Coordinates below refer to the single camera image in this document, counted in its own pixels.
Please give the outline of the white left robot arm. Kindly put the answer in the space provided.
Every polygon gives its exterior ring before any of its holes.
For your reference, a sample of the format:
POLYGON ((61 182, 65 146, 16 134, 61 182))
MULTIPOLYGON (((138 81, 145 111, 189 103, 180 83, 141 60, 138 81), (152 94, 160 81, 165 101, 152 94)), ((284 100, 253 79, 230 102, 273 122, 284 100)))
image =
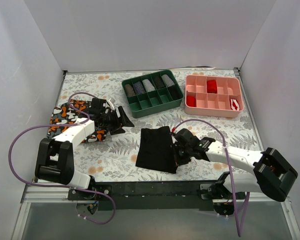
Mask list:
POLYGON ((75 169, 74 150, 81 143, 102 142, 108 135, 125 133, 134 124, 122 106, 93 98, 91 101, 71 99, 56 107, 50 119, 48 137, 40 141, 35 176, 40 180, 79 188, 85 200, 96 196, 92 177, 75 169))

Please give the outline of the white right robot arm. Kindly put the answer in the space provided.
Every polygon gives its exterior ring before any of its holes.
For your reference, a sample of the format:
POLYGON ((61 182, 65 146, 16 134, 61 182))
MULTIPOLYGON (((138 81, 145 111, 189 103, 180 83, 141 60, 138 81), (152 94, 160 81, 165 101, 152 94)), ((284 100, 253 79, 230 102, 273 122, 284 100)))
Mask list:
POLYGON ((216 182, 217 195, 227 199, 233 193, 263 193, 277 202, 284 202, 298 178, 297 171, 274 148, 250 151, 237 147, 224 147, 210 137, 198 139, 188 129, 172 131, 176 140, 172 145, 177 166, 188 164, 192 158, 212 163, 223 163, 244 173, 226 172, 216 182))

